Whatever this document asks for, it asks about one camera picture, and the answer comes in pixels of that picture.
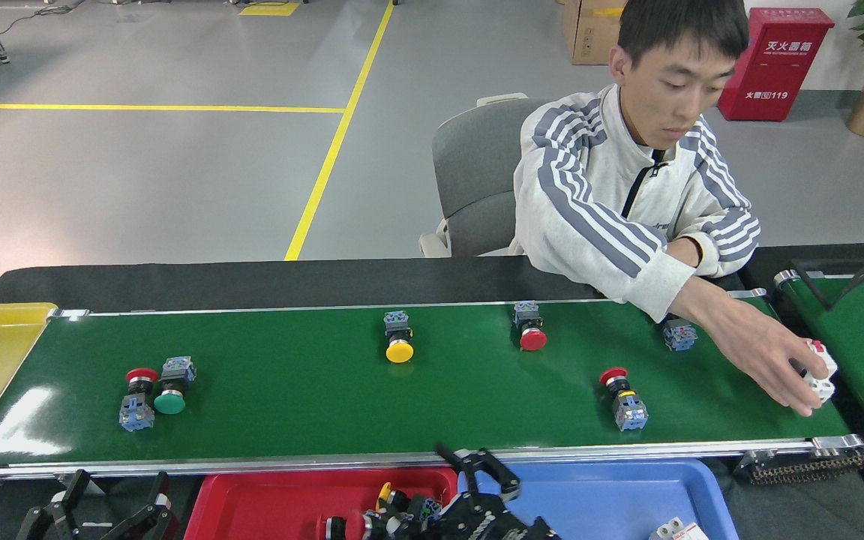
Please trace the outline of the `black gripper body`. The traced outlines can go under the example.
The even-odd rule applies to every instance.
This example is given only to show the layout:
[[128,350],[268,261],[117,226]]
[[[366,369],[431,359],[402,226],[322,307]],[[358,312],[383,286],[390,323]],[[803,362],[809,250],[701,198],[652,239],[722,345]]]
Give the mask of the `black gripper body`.
[[456,496],[456,539],[560,539],[542,517],[526,525],[498,495]]
[[61,525],[61,539],[103,539],[116,525],[108,520],[94,522],[87,520],[79,525]]

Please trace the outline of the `person's right hand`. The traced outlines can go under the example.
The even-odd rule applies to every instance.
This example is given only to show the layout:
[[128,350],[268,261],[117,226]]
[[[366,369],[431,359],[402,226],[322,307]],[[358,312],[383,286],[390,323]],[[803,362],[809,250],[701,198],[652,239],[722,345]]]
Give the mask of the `person's right hand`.
[[816,379],[829,376],[825,361],[805,338],[760,313],[738,321],[733,338],[727,358],[776,403],[803,417],[823,406],[824,402],[797,371],[803,367]]

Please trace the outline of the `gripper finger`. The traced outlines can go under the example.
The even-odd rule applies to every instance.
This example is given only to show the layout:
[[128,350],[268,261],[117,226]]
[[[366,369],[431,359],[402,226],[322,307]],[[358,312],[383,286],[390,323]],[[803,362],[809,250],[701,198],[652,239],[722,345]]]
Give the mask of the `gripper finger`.
[[81,529],[73,510],[79,505],[92,476],[76,471],[65,490],[52,496],[44,506],[31,507],[22,520],[17,539],[45,539],[52,530],[57,539],[81,539]]
[[102,535],[103,539],[174,539],[179,519],[168,497],[170,478],[158,472],[148,498],[131,516],[120,520]]
[[448,445],[436,444],[436,454],[445,459],[453,471],[465,475],[466,494],[479,493],[477,472],[486,473],[499,485],[499,496],[503,502],[517,499],[521,492],[521,480],[518,476],[486,448],[478,451],[465,448],[452,450]]
[[462,534],[463,519],[458,517],[418,520],[385,516],[373,519],[374,539],[458,539]]

